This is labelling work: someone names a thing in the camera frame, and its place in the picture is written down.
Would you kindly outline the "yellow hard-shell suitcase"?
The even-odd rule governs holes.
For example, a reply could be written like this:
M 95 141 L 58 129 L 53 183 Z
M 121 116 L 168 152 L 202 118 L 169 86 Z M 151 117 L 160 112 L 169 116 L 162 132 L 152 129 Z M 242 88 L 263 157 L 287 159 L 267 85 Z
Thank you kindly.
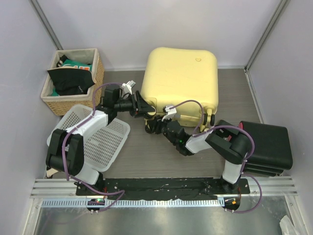
M 148 57 L 140 94 L 157 115 L 173 105 L 180 125 L 203 131 L 214 125 L 219 104 L 217 58 L 207 50 L 158 47 Z

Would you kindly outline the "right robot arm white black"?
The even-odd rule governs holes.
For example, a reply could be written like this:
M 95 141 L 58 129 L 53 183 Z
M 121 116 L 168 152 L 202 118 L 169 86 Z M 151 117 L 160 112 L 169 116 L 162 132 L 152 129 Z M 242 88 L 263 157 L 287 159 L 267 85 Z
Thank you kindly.
M 146 121 L 145 131 L 162 134 L 184 156 L 215 150 L 225 159 L 221 188 L 226 193 L 237 190 L 245 163 L 255 150 L 255 142 L 247 131 L 224 120 L 207 131 L 189 135 L 178 121 L 157 116 Z

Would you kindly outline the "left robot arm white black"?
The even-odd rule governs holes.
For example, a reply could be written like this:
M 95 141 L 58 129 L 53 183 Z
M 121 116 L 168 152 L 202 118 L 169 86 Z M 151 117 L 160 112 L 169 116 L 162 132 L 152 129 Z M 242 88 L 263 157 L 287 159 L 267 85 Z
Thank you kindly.
M 150 118 L 155 112 L 139 91 L 132 92 L 134 85 L 134 81 L 102 85 L 104 96 L 85 118 L 67 128 L 57 126 L 47 141 L 47 167 L 87 183 L 89 192 L 100 195 L 104 189 L 102 172 L 115 161 L 130 132 L 130 126 L 117 119 L 117 114 Z

